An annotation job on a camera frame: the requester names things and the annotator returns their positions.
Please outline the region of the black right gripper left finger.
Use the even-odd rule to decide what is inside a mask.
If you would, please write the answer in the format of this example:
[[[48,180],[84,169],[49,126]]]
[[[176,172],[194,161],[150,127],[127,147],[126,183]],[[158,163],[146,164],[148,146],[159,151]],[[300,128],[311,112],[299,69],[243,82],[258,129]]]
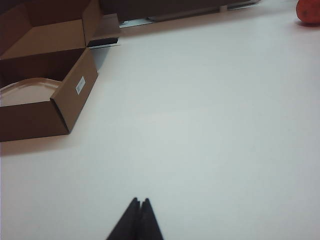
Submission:
[[[137,237],[140,209],[140,201],[137,197],[134,197],[106,239],[135,240]]]

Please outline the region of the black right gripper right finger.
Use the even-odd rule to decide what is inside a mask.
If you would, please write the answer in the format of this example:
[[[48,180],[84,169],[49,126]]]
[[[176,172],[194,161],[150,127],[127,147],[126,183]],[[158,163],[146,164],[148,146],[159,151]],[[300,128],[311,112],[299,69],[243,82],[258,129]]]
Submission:
[[[144,200],[140,209],[139,239],[164,240],[151,202],[148,198]]]

